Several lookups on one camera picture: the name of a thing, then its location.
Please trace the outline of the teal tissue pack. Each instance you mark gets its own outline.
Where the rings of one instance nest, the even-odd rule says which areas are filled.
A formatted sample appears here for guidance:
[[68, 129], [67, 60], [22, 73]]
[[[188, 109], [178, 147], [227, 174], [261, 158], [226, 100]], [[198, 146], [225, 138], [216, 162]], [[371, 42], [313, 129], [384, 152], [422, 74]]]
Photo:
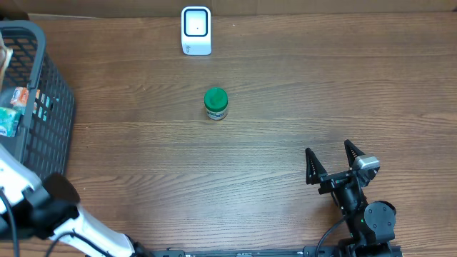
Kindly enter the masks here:
[[15, 137], [21, 112], [6, 107], [0, 109], [0, 134], [5, 137]]

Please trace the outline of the orange tissue pack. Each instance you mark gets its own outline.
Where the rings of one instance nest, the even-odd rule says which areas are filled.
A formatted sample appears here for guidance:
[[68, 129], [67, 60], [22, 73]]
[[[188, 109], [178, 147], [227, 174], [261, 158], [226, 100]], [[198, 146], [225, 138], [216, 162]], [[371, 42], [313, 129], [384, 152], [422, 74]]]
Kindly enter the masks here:
[[29, 90], [26, 87], [16, 87], [10, 100], [14, 107], [26, 107], [29, 98]]

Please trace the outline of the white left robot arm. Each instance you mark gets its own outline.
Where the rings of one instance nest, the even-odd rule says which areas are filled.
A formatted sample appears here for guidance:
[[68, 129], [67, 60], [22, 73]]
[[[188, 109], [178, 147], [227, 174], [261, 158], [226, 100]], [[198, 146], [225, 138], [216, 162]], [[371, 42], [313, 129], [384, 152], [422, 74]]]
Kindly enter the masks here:
[[139, 242], [94, 218], [67, 178], [53, 173], [41, 180], [1, 147], [1, 240], [50, 239], [49, 256], [58, 242], [87, 256], [151, 256]]

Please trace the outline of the brown white snack bag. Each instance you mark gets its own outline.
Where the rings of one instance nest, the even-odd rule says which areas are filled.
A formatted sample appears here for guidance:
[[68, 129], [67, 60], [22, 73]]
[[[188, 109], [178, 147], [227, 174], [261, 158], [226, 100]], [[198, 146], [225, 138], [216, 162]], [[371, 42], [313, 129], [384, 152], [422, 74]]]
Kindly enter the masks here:
[[6, 70], [9, 67], [13, 50], [5, 46], [1, 47], [1, 73], [0, 73], [0, 86], [3, 86]]

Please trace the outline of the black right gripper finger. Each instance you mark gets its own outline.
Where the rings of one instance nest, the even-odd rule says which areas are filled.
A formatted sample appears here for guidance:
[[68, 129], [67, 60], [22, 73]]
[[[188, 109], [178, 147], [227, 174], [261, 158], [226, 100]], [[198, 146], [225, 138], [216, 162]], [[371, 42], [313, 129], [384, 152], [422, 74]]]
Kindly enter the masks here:
[[365, 153], [357, 148], [349, 139], [344, 141], [344, 147], [346, 151], [346, 156], [348, 159], [348, 164], [351, 168], [360, 168], [362, 167], [361, 161], [365, 156]]
[[306, 183], [317, 184], [321, 182], [321, 179], [327, 175], [327, 171], [322, 166], [321, 162], [317, 159], [315, 153], [307, 148], [306, 153]]

